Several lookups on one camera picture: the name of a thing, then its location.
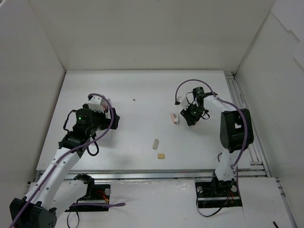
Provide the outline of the white eraser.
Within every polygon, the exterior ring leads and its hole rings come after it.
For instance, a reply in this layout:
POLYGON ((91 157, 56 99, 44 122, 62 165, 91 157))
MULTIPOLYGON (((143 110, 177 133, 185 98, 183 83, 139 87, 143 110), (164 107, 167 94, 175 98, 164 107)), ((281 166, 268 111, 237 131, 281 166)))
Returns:
POLYGON ((153 149, 153 150, 157 150, 158 144, 159 144, 159 140, 158 140, 158 139, 155 139, 154 142, 153 142, 153 145, 152 145, 152 149, 153 149))

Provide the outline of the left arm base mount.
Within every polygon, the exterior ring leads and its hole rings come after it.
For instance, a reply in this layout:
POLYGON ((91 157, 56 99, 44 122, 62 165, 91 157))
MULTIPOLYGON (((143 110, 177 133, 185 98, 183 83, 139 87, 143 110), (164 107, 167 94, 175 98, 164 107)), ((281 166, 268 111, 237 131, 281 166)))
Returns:
POLYGON ((70 206, 65 212, 102 212, 109 210, 109 208, 95 206, 95 204, 109 204, 110 183, 96 183, 94 178, 87 174, 78 174, 73 180, 82 181, 87 186, 87 190, 85 196, 75 202, 76 206, 70 206))

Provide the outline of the tan eraser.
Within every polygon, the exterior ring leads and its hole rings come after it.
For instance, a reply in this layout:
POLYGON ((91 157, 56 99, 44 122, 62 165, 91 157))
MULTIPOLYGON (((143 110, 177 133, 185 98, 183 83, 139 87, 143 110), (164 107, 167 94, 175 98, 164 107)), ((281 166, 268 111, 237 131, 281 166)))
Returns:
POLYGON ((157 157, 158 157, 158 159, 164 159, 164 158, 165 158, 165 154, 159 153, 159 154, 157 155, 157 157))

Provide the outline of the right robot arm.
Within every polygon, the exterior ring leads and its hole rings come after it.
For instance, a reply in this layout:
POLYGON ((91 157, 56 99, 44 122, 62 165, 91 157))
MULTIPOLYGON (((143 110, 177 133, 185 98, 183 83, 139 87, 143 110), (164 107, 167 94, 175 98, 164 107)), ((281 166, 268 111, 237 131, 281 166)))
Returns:
POLYGON ((235 166, 242 153, 254 141, 250 111, 240 109, 211 92, 206 93, 202 87, 194 88, 191 93, 193 101, 189 102, 185 97, 180 112, 188 126, 194 126, 200 119, 205 119, 205 115, 210 118, 209 112, 220 119, 219 138, 224 151, 210 184, 211 192, 220 196, 234 180, 235 166))

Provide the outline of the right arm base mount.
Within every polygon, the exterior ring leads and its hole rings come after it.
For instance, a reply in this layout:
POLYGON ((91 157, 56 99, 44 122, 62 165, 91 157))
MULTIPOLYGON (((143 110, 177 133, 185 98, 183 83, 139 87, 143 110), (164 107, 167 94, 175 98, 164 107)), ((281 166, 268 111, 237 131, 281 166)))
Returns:
POLYGON ((195 182, 197 203, 199 209, 216 209, 242 207, 237 185, 234 181, 229 185, 215 189, 211 181, 195 182))

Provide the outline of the pink mini stapler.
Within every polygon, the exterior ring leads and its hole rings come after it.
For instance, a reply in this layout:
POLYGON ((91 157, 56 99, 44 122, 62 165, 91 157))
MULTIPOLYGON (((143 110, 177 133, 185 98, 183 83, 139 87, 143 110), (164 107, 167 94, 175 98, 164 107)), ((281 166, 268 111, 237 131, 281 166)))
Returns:
POLYGON ((177 113, 171 113, 170 117, 173 124, 179 124, 179 115, 177 113))

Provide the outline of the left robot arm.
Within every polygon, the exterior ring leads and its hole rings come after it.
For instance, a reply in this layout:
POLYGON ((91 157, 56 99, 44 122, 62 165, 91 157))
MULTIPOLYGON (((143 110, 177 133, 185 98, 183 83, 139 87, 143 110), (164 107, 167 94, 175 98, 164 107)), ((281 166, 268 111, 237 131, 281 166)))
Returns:
POLYGON ((120 117, 115 108, 104 104, 96 108, 84 104, 75 114, 76 124, 59 142, 55 157, 39 181, 23 198, 11 202, 11 228, 53 228, 77 199, 94 196, 94 179, 86 174, 77 175, 65 191, 58 190, 89 145, 99 139, 96 132, 102 130, 105 136, 117 129, 120 117))

